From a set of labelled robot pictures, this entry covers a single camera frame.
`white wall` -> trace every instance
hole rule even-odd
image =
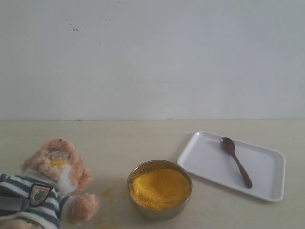
[[[0,1],[0,120],[305,118],[304,65],[305,0]]]

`white tray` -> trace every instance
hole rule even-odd
[[[221,145],[222,136],[195,133],[177,160],[187,172],[267,201],[284,197],[285,157],[276,151],[233,140],[235,153],[252,180],[247,188],[234,159]]]

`stuffed animal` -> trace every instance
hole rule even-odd
[[[100,200],[96,195],[73,196],[93,177],[70,142],[47,142],[21,169],[21,176],[0,173],[1,229],[59,229],[60,220],[79,225],[98,211]],[[19,210],[12,209],[16,203],[22,203]]]

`stainless steel bowl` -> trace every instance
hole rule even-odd
[[[146,208],[146,207],[139,205],[137,202],[135,202],[133,200],[132,196],[130,195],[130,186],[131,186],[133,180],[145,173],[148,173],[152,170],[161,169],[161,168],[174,169],[174,170],[180,172],[181,174],[183,174],[187,178],[187,180],[191,186],[191,192],[190,192],[189,197],[182,204],[180,204],[176,207],[173,207],[171,209],[166,209],[166,210],[154,210],[154,209]],[[170,161],[165,161],[165,160],[153,160],[153,161],[144,162],[144,163],[140,164],[139,166],[137,166],[130,173],[130,175],[128,176],[128,179],[127,179],[127,193],[128,193],[129,200],[131,201],[132,205],[143,216],[145,216],[148,219],[156,219],[156,220],[163,221],[163,220],[173,219],[176,216],[178,216],[183,211],[183,209],[188,204],[188,202],[190,201],[192,189],[193,189],[193,183],[192,183],[191,178],[187,174],[187,172],[181,166],[177,165],[176,163],[173,163]]]

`wooden spoon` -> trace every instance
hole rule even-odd
[[[240,173],[242,174],[242,177],[244,179],[244,182],[247,186],[247,188],[252,188],[252,181],[248,175],[248,173],[246,172],[246,170],[244,169],[244,167],[242,166],[242,164],[239,162],[239,160],[237,159],[237,156],[235,154],[235,144],[234,142],[228,138],[228,137],[223,137],[221,140],[220,140],[220,144],[222,146],[222,148],[228,152],[235,160],[235,162],[237,163],[238,165],[238,168],[239,168],[239,171]]]

